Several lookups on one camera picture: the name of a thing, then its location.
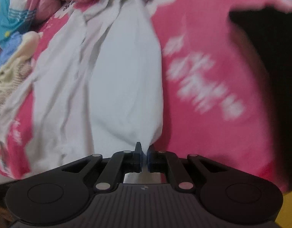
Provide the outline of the blue garment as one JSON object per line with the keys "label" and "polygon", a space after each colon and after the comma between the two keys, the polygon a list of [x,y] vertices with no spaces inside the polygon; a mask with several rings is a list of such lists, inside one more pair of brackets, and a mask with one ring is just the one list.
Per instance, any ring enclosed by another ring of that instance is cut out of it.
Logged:
{"label": "blue garment", "polygon": [[10,36],[9,41],[0,52],[0,68],[9,60],[9,58],[15,53],[17,48],[22,42],[22,35],[19,32]]}

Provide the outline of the folded black garment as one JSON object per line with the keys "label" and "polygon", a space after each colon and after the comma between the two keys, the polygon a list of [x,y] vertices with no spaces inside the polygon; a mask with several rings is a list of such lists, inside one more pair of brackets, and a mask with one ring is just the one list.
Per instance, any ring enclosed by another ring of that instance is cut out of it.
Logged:
{"label": "folded black garment", "polygon": [[292,190],[292,13],[265,7],[234,9],[228,17],[245,32],[268,73],[276,110],[278,151]]}

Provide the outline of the cream sweater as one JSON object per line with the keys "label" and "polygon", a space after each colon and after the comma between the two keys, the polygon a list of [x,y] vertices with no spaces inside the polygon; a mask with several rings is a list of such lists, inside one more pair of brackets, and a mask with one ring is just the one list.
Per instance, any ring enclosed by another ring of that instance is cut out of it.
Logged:
{"label": "cream sweater", "polygon": [[42,34],[35,31],[23,34],[21,44],[8,58],[6,63],[0,67],[0,74],[5,74],[8,70],[14,67],[16,61],[25,62],[29,60],[34,55],[41,37]]}

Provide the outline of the white shirt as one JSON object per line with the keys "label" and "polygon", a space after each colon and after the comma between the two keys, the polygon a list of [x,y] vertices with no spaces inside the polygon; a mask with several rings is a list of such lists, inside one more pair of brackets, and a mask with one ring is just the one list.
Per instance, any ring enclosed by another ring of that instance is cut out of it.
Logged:
{"label": "white shirt", "polygon": [[75,9],[0,109],[0,172],[19,179],[161,135],[161,48],[143,0]]}

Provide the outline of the pink floral bed sheet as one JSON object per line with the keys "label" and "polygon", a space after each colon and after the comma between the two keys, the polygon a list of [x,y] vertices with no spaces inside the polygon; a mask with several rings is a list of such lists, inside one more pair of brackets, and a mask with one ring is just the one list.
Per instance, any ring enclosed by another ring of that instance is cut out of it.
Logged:
{"label": "pink floral bed sheet", "polygon": [[[32,71],[73,10],[85,11],[99,1],[64,2],[49,19],[31,26],[28,32],[42,34],[30,58]],[[235,6],[265,5],[290,13],[292,0],[143,1],[161,48],[162,131],[152,145],[180,157],[200,154],[286,191],[288,179],[275,151],[270,97],[260,87],[266,84],[266,74],[252,72],[258,60],[249,42],[237,45],[232,40],[237,29],[228,13]]]}

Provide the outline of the beige checked knit garment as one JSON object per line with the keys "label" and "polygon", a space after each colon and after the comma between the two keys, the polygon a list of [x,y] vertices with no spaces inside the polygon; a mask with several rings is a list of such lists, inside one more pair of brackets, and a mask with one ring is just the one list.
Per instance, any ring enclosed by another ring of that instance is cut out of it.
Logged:
{"label": "beige checked knit garment", "polygon": [[0,68],[0,108],[31,72],[31,59],[25,57],[9,59]]}

